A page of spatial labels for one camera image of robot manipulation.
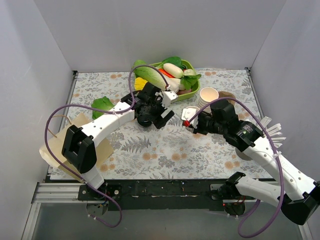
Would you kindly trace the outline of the black plastic cup lid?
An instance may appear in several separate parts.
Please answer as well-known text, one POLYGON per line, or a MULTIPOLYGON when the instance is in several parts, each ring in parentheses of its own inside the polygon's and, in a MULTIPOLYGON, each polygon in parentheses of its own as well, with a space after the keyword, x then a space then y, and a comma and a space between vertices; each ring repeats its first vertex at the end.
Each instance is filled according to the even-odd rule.
POLYGON ((153 124, 153 122, 150 120, 150 118, 148 116, 138 116, 137 117, 137 122, 139 125, 141 125, 142 127, 149 127, 153 124))

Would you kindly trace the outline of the stack of white paper cups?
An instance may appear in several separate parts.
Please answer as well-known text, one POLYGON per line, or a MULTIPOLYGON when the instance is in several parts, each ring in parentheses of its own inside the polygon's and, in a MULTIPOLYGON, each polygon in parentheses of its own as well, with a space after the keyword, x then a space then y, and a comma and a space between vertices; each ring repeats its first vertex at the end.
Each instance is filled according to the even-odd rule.
POLYGON ((219 98, 219 92, 212 87, 204 87, 200 90, 197 100, 197 107, 202 108, 206 104, 219 98))

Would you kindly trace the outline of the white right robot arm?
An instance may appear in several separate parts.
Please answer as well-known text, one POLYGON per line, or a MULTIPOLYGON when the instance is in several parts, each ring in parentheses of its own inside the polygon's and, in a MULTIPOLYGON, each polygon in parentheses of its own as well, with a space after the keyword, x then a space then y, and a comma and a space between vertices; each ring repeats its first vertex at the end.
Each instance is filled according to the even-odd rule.
POLYGON ((293 223, 304 225, 320 205, 320 184, 292 165, 262 132, 262 127, 240 120, 226 99, 211 104, 211 112, 184 111, 184 125, 192 132, 220 134, 226 142, 263 167, 277 182, 272 185, 236 172, 213 195, 237 199, 249 196, 275 207, 293 223))

